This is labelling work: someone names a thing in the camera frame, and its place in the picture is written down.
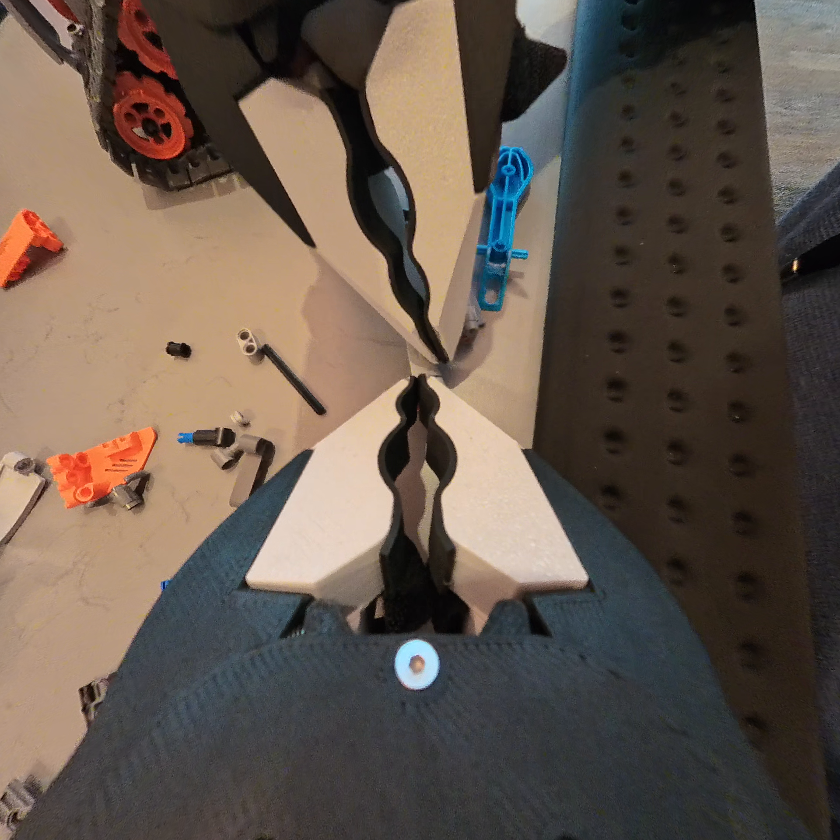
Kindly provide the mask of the orange flat panel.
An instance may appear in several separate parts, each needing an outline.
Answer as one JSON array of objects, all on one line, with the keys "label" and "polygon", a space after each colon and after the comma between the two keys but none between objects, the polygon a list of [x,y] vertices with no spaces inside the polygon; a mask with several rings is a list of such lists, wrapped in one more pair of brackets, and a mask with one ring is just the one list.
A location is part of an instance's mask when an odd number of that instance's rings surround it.
[{"label": "orange flat panel", "polygon": [[86,450],[48,457],[45,463],[65,509],[100,501],[144,471],[156,440],[156,430],[144,427]]}]

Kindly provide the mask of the grey curved panel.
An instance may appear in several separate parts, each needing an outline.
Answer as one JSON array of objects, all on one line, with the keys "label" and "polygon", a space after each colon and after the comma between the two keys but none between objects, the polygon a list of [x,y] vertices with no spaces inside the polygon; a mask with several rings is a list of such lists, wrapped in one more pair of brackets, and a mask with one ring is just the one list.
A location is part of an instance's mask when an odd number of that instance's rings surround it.
[{"label": "grey curved panel", "polygon": [[1,461],[1,546],[8,544],[48,486],[37,461],[10,451]]}]

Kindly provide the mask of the teal separator tool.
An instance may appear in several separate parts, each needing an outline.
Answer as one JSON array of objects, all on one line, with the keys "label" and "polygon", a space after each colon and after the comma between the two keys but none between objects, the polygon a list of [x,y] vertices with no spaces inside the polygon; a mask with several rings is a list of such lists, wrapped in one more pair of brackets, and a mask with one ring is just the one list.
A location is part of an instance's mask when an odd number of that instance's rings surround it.
[{"label": "teal separator tool", "polygon": [[533,178],[533,164],[520,146],[499,149],[496,173],[486,189],[489,208],[486,236],[476,254],[483,258],[477,303],[483,312],[498,312],[505,300],[511,262],[529,257],[526,249],[515,248],[516,224]]}]

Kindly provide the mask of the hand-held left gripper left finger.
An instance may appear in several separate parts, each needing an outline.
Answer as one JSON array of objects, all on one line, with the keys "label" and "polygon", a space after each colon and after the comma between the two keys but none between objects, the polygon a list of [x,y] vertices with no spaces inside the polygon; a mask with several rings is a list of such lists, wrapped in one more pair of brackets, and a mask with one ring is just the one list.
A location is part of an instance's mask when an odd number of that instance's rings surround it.
[{"label": "hand-held left gripper left finger", "polygon": [[419,381],[399,381],[311,451],[245,580],[350,611],[381,597],[387,632],[432,618],[432,578],[406,535],[396,481],[410,461]]}]

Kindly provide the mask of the dark grey pin connector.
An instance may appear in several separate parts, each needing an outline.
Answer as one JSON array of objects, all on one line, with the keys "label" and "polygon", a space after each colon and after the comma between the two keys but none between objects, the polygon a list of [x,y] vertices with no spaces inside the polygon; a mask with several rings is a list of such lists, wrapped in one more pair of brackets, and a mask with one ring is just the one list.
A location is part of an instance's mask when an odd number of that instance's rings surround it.
[{"label": "dark grey pin connector", "polygon": [[147,470],[136,471],[124,477],[122,483],[110,489],[104,497],[88,505],[90,507],[112,505],[131,511],[144,504],[144,492],[150,479],[151,473]]}]

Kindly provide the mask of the long black axle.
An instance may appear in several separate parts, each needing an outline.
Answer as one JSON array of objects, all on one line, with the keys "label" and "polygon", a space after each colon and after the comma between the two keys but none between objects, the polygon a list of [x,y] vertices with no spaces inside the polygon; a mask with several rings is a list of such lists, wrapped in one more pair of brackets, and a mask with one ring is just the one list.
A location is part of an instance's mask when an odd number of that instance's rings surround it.
[{"label": "long black axle", "polygon": [[289,364],[285,362],[268,343],[261,346],[263,355],[267,358],[278,372],[286,379],[291,387],[296,391],[301,399],[311,408],[317,416],[324,416],[327,412],[326,407],[320,400],[312,393],[306,386],[302,379],[291,369]]}]

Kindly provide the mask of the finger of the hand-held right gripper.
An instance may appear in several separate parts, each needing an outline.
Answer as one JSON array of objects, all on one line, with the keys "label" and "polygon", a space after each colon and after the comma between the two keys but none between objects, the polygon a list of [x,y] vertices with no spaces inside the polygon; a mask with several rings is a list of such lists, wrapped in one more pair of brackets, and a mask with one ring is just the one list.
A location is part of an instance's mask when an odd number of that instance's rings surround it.
[{"label": "finger of the hand-held right gripper", "polygon": [[476,192],[454,2],[396,5],[366,76],[374,145],[402,177],[396,236],[366,198],[366,299],[424,356],[455,355],[469,305],[484,195]]},{"label": "finger of the hand-held right gripper", "polygon": [[359,101],[270,78],[241,99],[248,126],[286,190],[311,248],[432,363],[446,361],[406,270],[402,237],[371,194],[375,150]]}]

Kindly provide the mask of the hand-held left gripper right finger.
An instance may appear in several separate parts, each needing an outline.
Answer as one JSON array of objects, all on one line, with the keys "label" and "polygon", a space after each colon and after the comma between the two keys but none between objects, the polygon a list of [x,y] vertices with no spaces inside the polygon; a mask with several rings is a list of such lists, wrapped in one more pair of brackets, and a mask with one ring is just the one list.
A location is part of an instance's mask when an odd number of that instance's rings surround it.
[{"label": "hand-held left gripper right finger", "polygon": [[582,561],[519,443],[441,379],[418,379],[425,460],[437,478],[428,564],[478,634],[500,602],[582,591]]}]

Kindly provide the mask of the dark grey ribbed connector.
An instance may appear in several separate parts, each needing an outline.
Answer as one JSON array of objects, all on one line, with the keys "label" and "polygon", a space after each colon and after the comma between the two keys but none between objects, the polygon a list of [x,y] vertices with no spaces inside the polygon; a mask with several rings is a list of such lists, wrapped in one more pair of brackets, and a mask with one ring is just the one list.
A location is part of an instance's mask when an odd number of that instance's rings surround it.
[{"label": "dark grey ribbed connector", "polygon": [[115,676],[115,672],[100,676],[79,688],[80,711],[88,728],[95,720]]}]

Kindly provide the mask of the dark grey double connector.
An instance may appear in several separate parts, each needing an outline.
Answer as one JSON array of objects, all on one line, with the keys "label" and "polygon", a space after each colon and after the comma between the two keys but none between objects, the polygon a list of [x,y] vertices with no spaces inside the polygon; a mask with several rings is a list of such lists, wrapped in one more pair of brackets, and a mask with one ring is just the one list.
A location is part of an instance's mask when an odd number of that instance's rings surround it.
[{"label": "dark grey double connector", "polygon": [[14,831],[32,811],[42,790],[40,781],[34,775],[10,780],[1,794],[2,826],[10,832]]}]

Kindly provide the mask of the black dimpled mat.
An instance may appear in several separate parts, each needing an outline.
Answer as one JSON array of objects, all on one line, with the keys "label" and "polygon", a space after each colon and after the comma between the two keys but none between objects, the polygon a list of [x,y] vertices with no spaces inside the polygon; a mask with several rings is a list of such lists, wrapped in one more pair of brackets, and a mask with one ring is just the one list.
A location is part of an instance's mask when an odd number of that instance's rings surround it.
[{"label": "black dimpled mat", "polygon": [[754,2],[578,2],[533,448],[677,595],[830,811]]}]

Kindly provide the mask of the grey L-shaped beam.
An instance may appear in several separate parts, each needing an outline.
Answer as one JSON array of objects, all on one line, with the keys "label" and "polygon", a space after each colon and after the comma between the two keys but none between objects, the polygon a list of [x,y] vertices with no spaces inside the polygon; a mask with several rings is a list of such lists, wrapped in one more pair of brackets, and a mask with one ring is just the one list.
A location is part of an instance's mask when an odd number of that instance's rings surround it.
[{"label": "grey L-shaped beam", "polygon": [[234,450],[238,456],[238,472],[230,494],[229,506],[239,508],[264,483],[276,447],[267,438],[252,434],[239,434],[235,441]]}]

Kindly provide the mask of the orange wedge brick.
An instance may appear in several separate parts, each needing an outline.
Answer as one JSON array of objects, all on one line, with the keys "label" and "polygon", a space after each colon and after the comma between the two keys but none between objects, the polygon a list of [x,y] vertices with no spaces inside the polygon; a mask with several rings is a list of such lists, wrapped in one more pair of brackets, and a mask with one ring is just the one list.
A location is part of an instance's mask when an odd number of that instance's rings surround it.
[{"label": "orange wedge brick", "polygon": [[57,254],[62,240],[35,212],[22,208],[1,240],[1,288],[21,279],[30,265],[31,252],[41,249]]}]

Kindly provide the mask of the tracked toy robot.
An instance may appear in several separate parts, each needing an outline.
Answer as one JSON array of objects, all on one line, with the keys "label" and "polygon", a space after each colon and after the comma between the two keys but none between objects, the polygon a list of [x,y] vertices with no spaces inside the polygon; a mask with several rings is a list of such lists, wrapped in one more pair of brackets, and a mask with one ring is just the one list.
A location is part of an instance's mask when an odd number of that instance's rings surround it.
[{"label": "tracked toy robot", "polygon": [[10,1],[10,16],[81,78],[93,128],[112,163],[176,193],[232,174],[187,100],[141,1]]}]

